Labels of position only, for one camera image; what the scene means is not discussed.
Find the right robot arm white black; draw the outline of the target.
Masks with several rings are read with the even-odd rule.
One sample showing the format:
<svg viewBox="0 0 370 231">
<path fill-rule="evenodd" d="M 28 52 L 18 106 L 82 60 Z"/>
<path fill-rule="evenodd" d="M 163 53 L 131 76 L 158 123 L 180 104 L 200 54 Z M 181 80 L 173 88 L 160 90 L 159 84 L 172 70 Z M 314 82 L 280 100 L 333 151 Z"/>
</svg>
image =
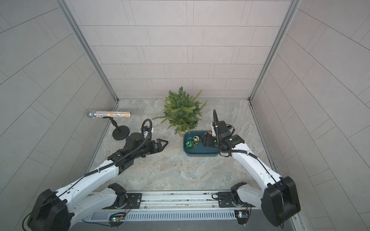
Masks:
<svg viewBox="0 0 370 231">
<path fill-rule="evenodd" d="M 290 177 L 283 178 L 260 160 L 238 135 L 221 139 L 205 133 L 203 146 L 218 148 L 230 154 L 250 173 L 260 189 L 244 183 L 235 185 L 232 191 L 235 204 L 249 203 L 262 210 L 267 220 L 275 227 L 301 211 L 297 187 Z"/>
</svg>

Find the corner aluminium profile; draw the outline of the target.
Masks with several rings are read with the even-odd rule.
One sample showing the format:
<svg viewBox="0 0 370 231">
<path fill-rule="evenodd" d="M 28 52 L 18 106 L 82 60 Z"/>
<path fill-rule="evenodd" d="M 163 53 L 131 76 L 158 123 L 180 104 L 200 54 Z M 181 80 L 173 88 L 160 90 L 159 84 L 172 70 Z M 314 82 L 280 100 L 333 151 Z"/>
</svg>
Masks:
<svg viewBox="0 0 370 231">
<path fill-rule="evenodd" d="M 92 66 L 94 67 L 98 76 L 101 78 L 104 85 L 107 87 L 107 89 L 110 92 L 110 95 L 112 96 L 112 98 L 115 100 L 116 103 L 118 103 L 119 99 L 118 99 L 116 93 L 114 92 L 111 84 L 109 83 L 109 81 L 107 79 L 107 76 L 105 75 L 103 69 L 101 68 L 100 64 L 98 63 L 98 60 L 97 60 L 96 56 L 94 55 L 91 47 L 89 46 L 86 38 L 84 37 L 81 29 L 79 28 L 79 26 L 77 24 L 77 21 L 74 19 L 74 17 L 72 15 L 70 9 L 68 8 L 66 2 L 61 1 L 61 0 L 56 0 L 56 3 L 58 5 L 62 15 L 66 19 L 68 25 L 70 26 L 71 30 L 75 34 L 75 36 L 77 38 L 77 41 L 79 42 L 79 44 L 81 45 L 81 47 L 85 51 L 85 54 L 87 55 L 89 61 L 91 62 Z"/>
<path fill-rule="evenodd" d="M 261 73 L 259 75 L 259 78 L 257 79 L 257 82 L 256 82 L 256 85 L 254 87 L 254 89 L 252 90 L 252 93 L 251 93 L 251 96 L 250 96 L 250 99 L 249 101 L 252 102 L 254 100 L 254 98 L 256 97 L 257 95 L 257 92 L 259 91 L 261 85 L 262 85 L 262 82 L 267 74 L 267 71 L 279 49 L 279 46 L 280 44 L 282 43 L 283 41 L 283 38 L 289 28 L 289 25 L 291 24 L 291 21 L 299 7 L 299 4 L 300 4 L 300 0 L 293 0 L 291 1 L 291 4 L 287 10 L 287 13 L 283 19 L 283 22 L 282 22 L 282 25 L 278 31 L 278 34 L 274 40 L 274 43 L 273 43 L 273 46 L 271 47 L 271 50 L 268 54 L 268 57 L 265 61 L 265 64 L 261 70 Z"/>
</svg>

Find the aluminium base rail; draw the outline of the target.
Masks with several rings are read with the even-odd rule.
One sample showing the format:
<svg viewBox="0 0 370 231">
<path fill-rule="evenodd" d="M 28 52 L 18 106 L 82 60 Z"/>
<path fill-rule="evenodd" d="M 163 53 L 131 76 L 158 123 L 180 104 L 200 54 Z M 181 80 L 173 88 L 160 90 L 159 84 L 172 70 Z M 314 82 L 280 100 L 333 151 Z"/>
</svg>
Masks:
<svg viewBox="0 0 370 231">
<path fill-rule="evenodd" d="M 101 209 L 154 209 L 154 208 L 239 208 L 251 205 L 259 208 L 267 215 L 279 218 L 291 217 L 300 212 L 300 202 L 296 189 L 276 188 L 270 186 L 264 191 L 257 190 L 246 184 L 234 186 L 228 192 L 146 192 L 126 193 L 119 185 L 116 189 L 106 188 L 104 191 L 89 194 L 81 200 L 72 197 L 72 192 L 53 192 L 53 195 L 68 204 L 69 212 L 77 208 L 87 209 L 88 214 Z"/>
</svg>

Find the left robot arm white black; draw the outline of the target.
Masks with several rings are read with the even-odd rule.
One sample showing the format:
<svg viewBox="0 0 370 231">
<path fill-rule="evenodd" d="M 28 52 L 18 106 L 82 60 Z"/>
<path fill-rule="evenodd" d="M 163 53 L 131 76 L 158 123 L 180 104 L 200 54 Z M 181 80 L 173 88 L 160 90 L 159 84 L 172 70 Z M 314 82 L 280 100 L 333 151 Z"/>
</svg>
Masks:
<svg viewBox="0 0 370 231">
<path fill-rule="evenodd" d="M 140 133 L 133 133 L 126 138 L 124 148 L 110 155 L 95 170 L 56 191 L 47 189 L 42 192 L 33 210 L 24 218 L 22 228 L 32 231 L 67 231 L 101 209 L 130 208 L 132 204 L 127 191 L 117 183 L 110 184 L 100 192 L 93 191 L 132 166 L 135 159 L 160 153 L 167 145 L 166 140 L 151 141 Z"/>
</svg>

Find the small green christmas tree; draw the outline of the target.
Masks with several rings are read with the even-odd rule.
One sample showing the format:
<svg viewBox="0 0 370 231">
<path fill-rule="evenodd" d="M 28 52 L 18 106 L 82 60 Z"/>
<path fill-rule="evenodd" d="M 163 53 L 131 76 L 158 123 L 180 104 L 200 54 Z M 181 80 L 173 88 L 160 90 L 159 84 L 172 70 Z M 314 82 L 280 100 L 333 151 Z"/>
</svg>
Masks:
<svg viewBox="0 0 370 231">
<path fill-rule="evenodd" d="M 169 122 L 168 128 L 174 128 L 174 132 L 183 137 L 197 127 L 202 117 L 206 103 L 198 100 L 201 93 L 202 90 L 196 95 L 190 95 L 183 87 L 177 92 L 170 90 L 164 99 L 163 115 L 155 119 L 160 119 L 161 123 Z"/>
</svg>

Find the gold ball ornament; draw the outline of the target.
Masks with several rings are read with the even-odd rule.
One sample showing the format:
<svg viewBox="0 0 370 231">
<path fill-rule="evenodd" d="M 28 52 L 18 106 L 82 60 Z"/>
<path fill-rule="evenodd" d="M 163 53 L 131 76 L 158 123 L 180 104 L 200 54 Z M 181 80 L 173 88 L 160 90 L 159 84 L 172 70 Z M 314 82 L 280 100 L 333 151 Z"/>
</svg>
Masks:
<svg viewBox="0 0 370 231">
<path fill-rule="evenodd" d="M 194 137 L 193 137 L 193 142 L 194 142 L 195 144 L 198 144 L 198 143 L 200 142 L 200 137 L 199 137 L 199 136 L 194 136 Z"/>
</svg>

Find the green glitter ball ornament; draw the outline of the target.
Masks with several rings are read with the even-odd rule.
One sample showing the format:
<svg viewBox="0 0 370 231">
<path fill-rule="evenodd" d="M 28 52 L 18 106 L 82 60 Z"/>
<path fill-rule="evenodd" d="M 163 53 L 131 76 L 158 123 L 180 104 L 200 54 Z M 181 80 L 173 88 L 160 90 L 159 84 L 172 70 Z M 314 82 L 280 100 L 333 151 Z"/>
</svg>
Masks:
<svg viewBox="0 0 370 231">
<path fill-rule="evenodd" d="M 194 148 L 194 146 L 195 146 L 195 143 L 192 140 L 187 140 L 185 142 L 185 148 L 187 148 L 187 149 L 192 149 L 192 148 Z"/>
</svg>

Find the right circuit board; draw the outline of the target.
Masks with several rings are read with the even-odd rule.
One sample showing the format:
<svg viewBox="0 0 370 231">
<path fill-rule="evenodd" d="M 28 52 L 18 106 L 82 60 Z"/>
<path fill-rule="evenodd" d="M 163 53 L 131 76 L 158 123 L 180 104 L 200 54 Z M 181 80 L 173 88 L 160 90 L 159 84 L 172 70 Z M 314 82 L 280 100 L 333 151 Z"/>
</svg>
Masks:
<svg viewBox="0 0 370 231">
<path fill-rule="evenodd" d="M 247 208 L 245 210 L 234 210 L 234 214 L 238 225 L 246 225 L 250 220 L 251 209 Z"/>
</svg>

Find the right corner aluminium profile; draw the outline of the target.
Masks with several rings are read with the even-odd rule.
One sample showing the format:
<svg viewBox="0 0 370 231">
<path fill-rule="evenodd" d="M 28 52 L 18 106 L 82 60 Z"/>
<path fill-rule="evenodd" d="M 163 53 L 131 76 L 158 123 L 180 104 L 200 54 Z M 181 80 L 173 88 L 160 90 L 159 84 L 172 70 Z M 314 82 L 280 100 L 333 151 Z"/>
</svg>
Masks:
<svg viewBox="0 0 370 231">
<path fill-rule="evenodd" d="M 283 22 L 282 22 L 282 25 L 278 31 L 278 34 L 274 40 L 274 43 L 273 43 L 273 46 L 271 47 L 271 50 L 268 54 L 268 57 L 265 61 L 265 64 L 261 70 L 261 73 L 259 75 L 259 78 L 257 79 L 257 82 L 256 82 L 256 85 L 254 87 L 254 89 L 252 90 L 252 93 L 251 93 L 251 96 L 250 96 L 250 99 L 249 101 L 252 102 L 254 100 L 254 98 L 256 97 L 257 95 L 257 92 L 259 91 L 261 85 L 262 85 L 262 82 L 267 74 L 267 71 L 279 49 L 279 46 L 280 44 L 282 43 L 283 41 L 283 38 L 289 28 L 289 25 L 291 24 L 291 21 L 299 7 L 299 4 L 300 4 L 300 0 L 293 0 L 291 1 L 291 4 L 287 10 L 287 13 L 283 19 Z"/>
</svg>

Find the left corner aluminium profile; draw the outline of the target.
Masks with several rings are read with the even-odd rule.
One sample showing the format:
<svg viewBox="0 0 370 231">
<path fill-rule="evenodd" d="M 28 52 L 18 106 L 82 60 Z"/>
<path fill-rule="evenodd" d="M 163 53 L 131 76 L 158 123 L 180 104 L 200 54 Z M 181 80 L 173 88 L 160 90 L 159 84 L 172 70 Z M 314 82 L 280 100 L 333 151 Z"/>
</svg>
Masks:
<svg viewBox="0 0 370 231">
<path fill-rule="evenodd" d="M 62 15 L 66 19 L 68 25 L 70 26 L 71 30 L 75 34 L 75 36 L 77 38 L 77 41 L 79 42 L 79 44 L 81 45 L 81 47 L 85 51 L 85 54 L 87 55 L 89 61 L 91 62 L 92 66 L 94 67 L 98 76 L 101 78 L 104 85 L 107 87 L 107 89 L 110 92 L 110 95 L 112 96 L 112 98 L 115 100 L 116 103 L 118 103 L 119 99 L 118 99 L 116 93 L 114 92 L 111 84 L 109 83 L 109 81 L 107 79 L 107 76 L 105 75 L 103 69 L 101 68 L 100 64 L 98 63 L 98 60 L 97 60 L 96 56 L 94 55 L 91 47 L 89 46 L 86 38 L 84 37 L 81 29 L 79 28 L 79 26 L 77 24 L 77 21 L 74 19 L 74 17 L 72 15 L 70 9 L 68 8 L 66 2 L 61 1 L 61 0 L 56 0 L 56 3 L 58 5 Z"/>
</svg>

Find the glitter microphone on stand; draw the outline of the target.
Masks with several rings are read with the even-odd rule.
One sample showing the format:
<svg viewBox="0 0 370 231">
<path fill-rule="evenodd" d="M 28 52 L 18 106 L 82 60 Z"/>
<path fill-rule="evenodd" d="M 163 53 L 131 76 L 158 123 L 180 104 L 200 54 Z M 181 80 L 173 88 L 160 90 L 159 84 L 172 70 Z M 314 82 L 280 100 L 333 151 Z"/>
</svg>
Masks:
<svg viewBox="0 0 370 231">
<path fill-rule="evenodd" d="M 130 134 L 130 129 L 127 126 L 119 126 L 115 118 L 130 118 L 130 112 L 113 112 L 113 111 L 87 111 L 87 117 L 91 119 L 106 118 L 109 119 L 111 124 L 115 127 L 112 132 L 113 139 L 120 141 L 126 139 Z"/>
</svg>

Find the teal plastic tray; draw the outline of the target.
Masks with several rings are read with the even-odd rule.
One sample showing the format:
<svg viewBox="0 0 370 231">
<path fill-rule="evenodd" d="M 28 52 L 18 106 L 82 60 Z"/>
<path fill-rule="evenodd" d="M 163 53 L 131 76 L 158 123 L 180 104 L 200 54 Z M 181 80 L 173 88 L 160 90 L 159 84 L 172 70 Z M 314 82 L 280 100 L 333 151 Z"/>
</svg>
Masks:
<svg viewBox="0 0 370 231">
<path fill-rule="evenodd" d="M 217 148 L 209 148 L 204 147 L 202 144 L 202 137 L 203 134 L 208 131 L 190 131 L 187 132 L 183 137 L 183 150 L 189 157 L 215 157 L 218 155 L 218 149 Z M 194 136 L 200 137 L 200 142 L 198 144 L 195 144 L 194 148 L 187 149 L 185 148 L 185 142 L 187 140 L 193 140 Z"/>
</svg>

